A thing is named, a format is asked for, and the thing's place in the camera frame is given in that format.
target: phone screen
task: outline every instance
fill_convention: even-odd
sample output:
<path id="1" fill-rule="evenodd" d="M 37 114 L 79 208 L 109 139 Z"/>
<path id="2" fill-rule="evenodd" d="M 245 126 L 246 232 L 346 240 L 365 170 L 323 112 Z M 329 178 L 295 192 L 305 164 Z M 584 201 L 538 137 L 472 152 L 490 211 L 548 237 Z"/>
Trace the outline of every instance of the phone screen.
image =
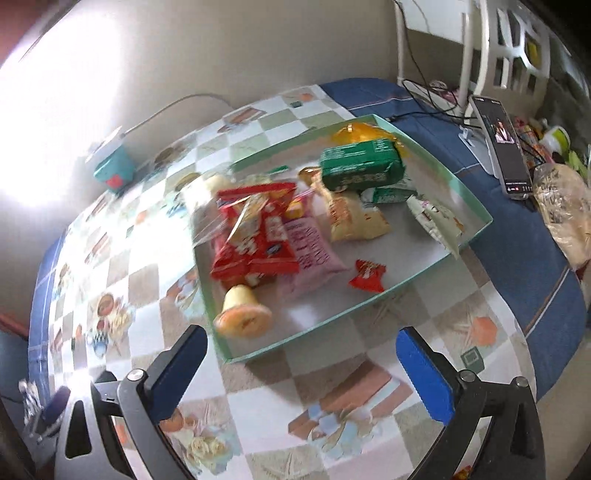
<path id="1" fill-rule="evenodd" d="M 484 126 L 491 137 L 505 187 L 509 193 L 531 193 L 530 173 L 525 166 L 518 138 L 498 100 L 473 97 L 474 105 L 480 112 Z"/>

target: wall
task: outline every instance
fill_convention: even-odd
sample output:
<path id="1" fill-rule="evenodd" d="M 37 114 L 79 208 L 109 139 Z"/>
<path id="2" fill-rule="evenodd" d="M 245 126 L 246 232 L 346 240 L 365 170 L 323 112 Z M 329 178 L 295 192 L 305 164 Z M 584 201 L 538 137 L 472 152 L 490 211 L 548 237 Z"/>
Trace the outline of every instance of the wall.
<path id="1" fill-rule="evenodd" d="M 0 65 L 50 0 L 0 0 Z"/>
<path id="2" fill-rule="evenodd" d="M 461 49 L 427 37 L 411 33 L 427 78 L 453 80 Z M 72 166 L 92 140 L 189 93 L 238 107 L 311 83 L 395 78 L 395 38 L 390 0 L 82 0 L 14 71 L 0 70 L 12 82 L 4 108 L 0 84 L 0 151 L 13 179 L 0 193 L 0 308 L 27 318 L 44 250 L 98 195 L 81 159 Z M 130 135 L 129 151 L 143 162 L 225 112 L 215 100 L 179 104 Z"/>

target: plastic bag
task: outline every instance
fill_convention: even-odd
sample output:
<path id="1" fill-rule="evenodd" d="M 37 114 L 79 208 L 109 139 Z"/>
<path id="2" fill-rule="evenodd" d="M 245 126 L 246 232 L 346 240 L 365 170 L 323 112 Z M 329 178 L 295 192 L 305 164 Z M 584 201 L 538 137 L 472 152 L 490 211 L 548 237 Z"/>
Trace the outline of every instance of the plastic bag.
<path id="1" fill-rule="evenodd" d="M 574 270 L 591 259 L 591 193 L 570 167 L 540 165 L 534 196 L 544 223 Z"/>
<path id="2" fill-rule="evenodd" d="M 414 195 L 408 198 L 407 206 L 417 222 L 434 240 L 447 248 L 455 258 L 460 258 L 457 242 L 464 226 L 450 209 L 440 202 Z"/>
<path id="3" fill-rule="evenodd" d="M 364 207 L 356 192 L 331 192 L 322 183 L 320 173 L 313 177 L 313 188 L 326 203 L 330 241 L 371 240 L 391 231 L 380 209 Z"/>
<path id="4" fill-rule="evenodd" d="M 181 189 L 191 219 L 194 247 L 211 241 L 222 231 L 226 220 L 217 208 L 217 193 L 232 188 L 233 185 L 229 175 L 212 171 Z"/>
<path id="5" fill-rule="evenodd" d="M 347 270 L 329 243 L 322 237 L 313 216 L 302 216 L 287 222 L 285 230 L 295 250 L 300 271 L 279 276 L 280 296 L 296 298 L 319 288 L 335 274 Z"/>
<path id="6" fill-rule="evenodd" d="M 223 190 L 218 199 L 226 226 L 214 240 L 211 276 L 224 280 L 248 274 L 277 275 L 300 270 L 282 215 L 296 184 L 267 183 Z"/>

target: screw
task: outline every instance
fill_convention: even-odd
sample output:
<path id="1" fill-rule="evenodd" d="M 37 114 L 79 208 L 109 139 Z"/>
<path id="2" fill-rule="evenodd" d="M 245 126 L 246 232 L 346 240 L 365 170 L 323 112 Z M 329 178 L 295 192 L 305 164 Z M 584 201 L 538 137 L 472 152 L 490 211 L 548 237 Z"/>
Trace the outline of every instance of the screw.
<path id="1" fill-rule="evenodd" d="M 464 382 L 474 382 L 474 380 L 476 380 L 476 375 L 473 371 L 471 370 L 462 370 L 460 372 L 460 378 L 464 381 Z"/>
<path id="2" fill-rule="evenodd" d="M 141 368 L 134 368 L 127 374 L 127 379 L 132 382 L 138 381 L 144 376 L 144 371 Z"/>
<path id="3" fill-rule="evenodd" d="M 515 383 L 517 384 L 518 387 L 529 387 L 530 383 L 527 381 L 527 378 L 525 377 L 515 377 Z"/>

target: checkered tablecloth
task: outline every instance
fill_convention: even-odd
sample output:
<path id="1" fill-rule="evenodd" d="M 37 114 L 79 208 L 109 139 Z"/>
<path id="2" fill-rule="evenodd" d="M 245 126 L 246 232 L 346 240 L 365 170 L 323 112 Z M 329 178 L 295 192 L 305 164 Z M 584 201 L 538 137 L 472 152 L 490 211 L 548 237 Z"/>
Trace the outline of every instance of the checkered tablecloth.
<path id="1" fill-rule="evenodd" d="M 191 323 L 210 333 L 187 211 L 174 190 L 180 179 L 351 117 L 318 86 L 256 102 L 188 135 L 145 180 L 83 212 L 56 270 L 51 391 L 75 381 L 76 372 L 106 368 L 121 379 L 146 369 Z M 460 260 L 447 257 L 389 299 L 245 364 L 223 364 L 210 341 L 162 428 L 199 478 L 406 478 L 441 424 L 429 418 L 396 357 L 394 339 L 405 325 L 457 369 L 495 382 L 523 375 L 535 396 L 524 337 L 466 248 Z M 131 465 L 146 475 L 122 420 L 115 421 Z M 486 425 L 461 466 L 474 460 Z"/>

